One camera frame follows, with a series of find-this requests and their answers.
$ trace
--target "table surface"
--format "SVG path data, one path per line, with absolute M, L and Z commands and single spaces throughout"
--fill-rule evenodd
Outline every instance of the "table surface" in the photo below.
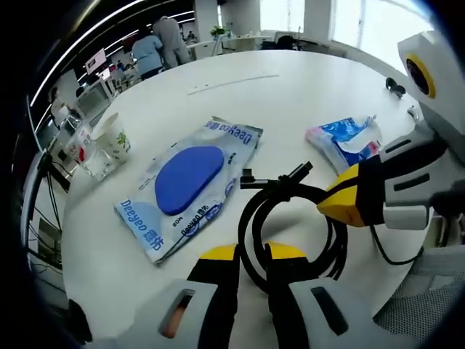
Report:
M 258 178 L 276 178 L 300 163 L 314 168 L 303 183 L 326 188 L 336 174 L 304 140 L 308 127 L 346 117 L 377 115 L 387 144 L 411 131 L 407 109 L 384 87 L 385 78 L 344 58 L 295 51 L 254 51 L 199 60 L 163 72 L 119 95 L 102 119 L 119 112 L 132 144 L 132 157 L 96 183 L 77 169 L 64 214 L 62 264 L 66 293 L 83 308 L 94 338 L 128 328 L 135 310 L 174 278 L 187 278 L 199 256 L 237 242 L 240 214 L 255 190 L 235 188 L 222 213 L 164 265 L 152 265 L 113 203 L 136 187 L 156 154 L 205 124 L 212 116 L 264 129 L 249 167 Z M 326 221 L 315 206 L 295 198 L 268 217 L 264 240 L 297 246 L 315 259 L 326 242 Z M 426 231 L 378 228 L 393 260 L 414 256 Z M 251 250 L 250 231 L 246 237 Z M 349 227 L 347 264 L 341 286 L 368 302 L 372 314 L 392 296 L 409 265 L 388 265 L 369 229 Z M 278 346 L 267 297 L 241 266 L 238 312 L 231 348 Z

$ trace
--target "person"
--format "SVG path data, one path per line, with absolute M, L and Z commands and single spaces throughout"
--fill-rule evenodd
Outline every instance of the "person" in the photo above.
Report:
M 122 71 L 124 71 L 124 64 L 119 60 L 118 64 L 116 64 L 116 67 Z
M 191 41 L 197 40 L 197 38 L 195 37 L 192 31 L 189 31 L 189 34 L 187 35 L 187 40 L 191 40 Z
M 132 54 L 137 59 L 137 70 L 142 80 L 157 75 L 162 69 L 158 50 L 163 47 L 159 38 L 152 35 L 150 29 L 141 27 L 136 42 L 132 45 Z
M 163 43 L 163 57 L 167 68 L 174 68 L 179 64 L 190 62 L 189 52 L 182 40 L 177 21 L 167 16 L 160 17 L 153 24 L 153 33 Z

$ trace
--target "monitor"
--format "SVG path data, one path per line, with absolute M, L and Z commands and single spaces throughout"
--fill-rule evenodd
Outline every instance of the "monitor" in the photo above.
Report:
M 97 52 L 90 60 L 86 62 L 86 71 L 90 75 L 95 69 L 99 68 L 103 63 L 107 61 L 105 50 L 101 49 Z

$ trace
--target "gray fabric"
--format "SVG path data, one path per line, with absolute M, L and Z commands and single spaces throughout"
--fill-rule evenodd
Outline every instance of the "gray fabric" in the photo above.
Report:
M 158 22 L 155 22 L 152 29 L 153 34 L 160 38 L 164 49 L 172 50 L 186 46 L 182 40 L 179 25 L 173 18 L 163 16 Z
M 374 321 L 424 340 L 465 286 L 465 246 L 425 250 Z
M 181 64 L 190 62 L 189 52 L 187 48 L 180 47 L 179 49 L 165 49 L 163 51 L 163 57 L 165 58 L 168 68 L 174 68 L 178 66 L 177 60 L 179 59 Z

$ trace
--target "person in blue shirt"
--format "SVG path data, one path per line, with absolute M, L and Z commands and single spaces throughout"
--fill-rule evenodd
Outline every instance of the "person in blue shirt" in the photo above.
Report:
M 157 75 L 162 69 L 160 50 L 163 45 L 160 39 L 147 27 L 139 29 L 137 41 L 132 45 L 132 54 L 137 59 L 137 69 L 142 80 Z

